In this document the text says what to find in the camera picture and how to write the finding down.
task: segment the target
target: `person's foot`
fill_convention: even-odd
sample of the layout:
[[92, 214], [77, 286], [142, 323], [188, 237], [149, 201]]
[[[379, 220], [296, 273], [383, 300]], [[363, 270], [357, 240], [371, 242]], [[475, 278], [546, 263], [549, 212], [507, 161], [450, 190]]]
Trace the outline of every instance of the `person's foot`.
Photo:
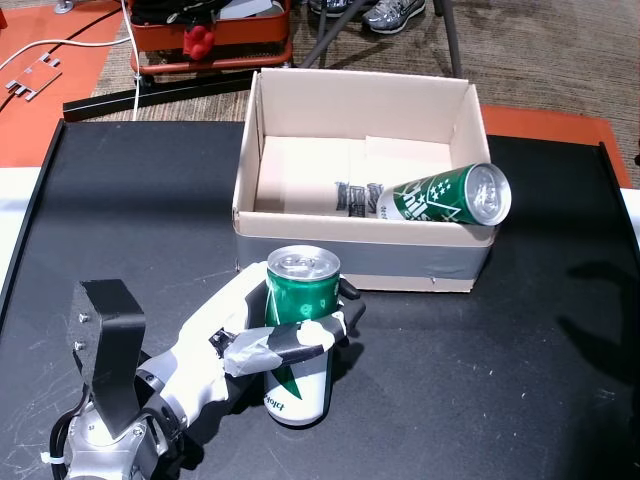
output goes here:
[[362, 21], [376, 33], [398, 33], [411, 17], [424, 11], [426, 4], [426, 0], [380, 0]]
[[[327, 0], [327, 17], [337, 18], [347, 11], [353, 0]], [[362, 6], [363, 10], [370, 8], [376, 3], [376, 0], [365, 2]], [[309, 0], [309, 9], [316, 15], [320, 15], [322, 11], [322, 0]]]

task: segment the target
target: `metal bracket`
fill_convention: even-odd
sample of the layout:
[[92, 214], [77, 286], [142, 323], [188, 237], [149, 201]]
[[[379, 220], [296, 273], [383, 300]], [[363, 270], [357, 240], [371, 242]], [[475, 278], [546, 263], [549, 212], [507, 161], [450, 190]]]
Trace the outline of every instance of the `metal bracket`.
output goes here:
[[142, 309], [121, 280], [76, 287], [67, 341], [114, 438], [140, 411], [134, 380], [144, 330]]
[[7, 83], [6, 87], [9, 89], [9, 94], [19, 97], [28, 91], [29, 95], [26, 96], [26, 100], [30, 102], [33, 97], [62, 75], [62, 72], [55, 68], [59, 63], [60, 60], [57, 58], [49, 61], [49, 54], [45, 53], [29, 65], [18, 78]]

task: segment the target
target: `green can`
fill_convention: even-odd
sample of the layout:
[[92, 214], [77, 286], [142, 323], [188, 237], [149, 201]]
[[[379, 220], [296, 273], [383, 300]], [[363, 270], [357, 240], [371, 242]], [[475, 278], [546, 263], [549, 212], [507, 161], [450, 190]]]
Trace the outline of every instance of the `green can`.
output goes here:
[[497, 225], [511, 208], [511, 188], [504, 173], [490, 163], [476, 163], [385, 189], [378, 218]]
[[[340, 260], [309, 245], [272, 252], [267, 259], [267, 326], [314, 320], [338, 308]], [[330, 355], [265, 373], [264, 404], [287, 425], [307, 425], [320, 418], [331, 394]]]

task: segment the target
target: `black tabletop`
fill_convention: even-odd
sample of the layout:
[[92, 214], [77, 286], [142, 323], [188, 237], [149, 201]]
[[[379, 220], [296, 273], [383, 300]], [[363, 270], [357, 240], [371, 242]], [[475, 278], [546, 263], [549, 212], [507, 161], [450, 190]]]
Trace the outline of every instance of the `black tabletop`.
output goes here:
[[[75, 282], [122, 278], [155, 355], [233, 277], [241, 134], [65, 127], [0, 337], [1, 479], [50, 478], [40, 452], [80, 392], [65, 342]], [[590, 146], [491, 137], [490, 148], [513, 207], [473, 292], [365, 293], [327, 417], [287, 429], [256, 382], [230, 415], [196, 423], [204, 458], [180, 478], [632, 477], [638, 266], [606, 163]]]

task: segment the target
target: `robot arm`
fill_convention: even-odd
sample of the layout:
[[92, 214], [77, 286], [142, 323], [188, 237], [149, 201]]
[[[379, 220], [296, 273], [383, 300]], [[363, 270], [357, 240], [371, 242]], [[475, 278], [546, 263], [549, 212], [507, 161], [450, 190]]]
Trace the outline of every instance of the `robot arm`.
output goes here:
[[[68, 429], [72, 453], [66, 478], [150, 478], [158, 458], [175, 453], [202, 408], [228, 399], [226, 375], [251, 375], [320, 355], [344, 341], [364, 313], [358, 291], [342, 280], [341, 308], [334, 314], [251, 328], [264, 325], [265, 278], [266, 262], [243, 270], [183, 324], [173, 347], [140, 366], [137, 360], [135, 365], [126, 361], [140, 354], [144, 321], [124, 284], [81, 284], [72, 309], [80, 322], [72, 322], [69, 341], [90, 395], [80, 413], [61, 427]], [[138, 350], [128, 355], [121, 351], [124, 345]], [[59, 448], [52, 448], [51, 456], [56, 461], [63, 457], [59, 440], [64, 445], [65, 435], [52, 432], [54, 437], [58, 440], [52, 445]], [[67, 473], [64, 464], [52, 464], [52, 469], [56, 478]]]

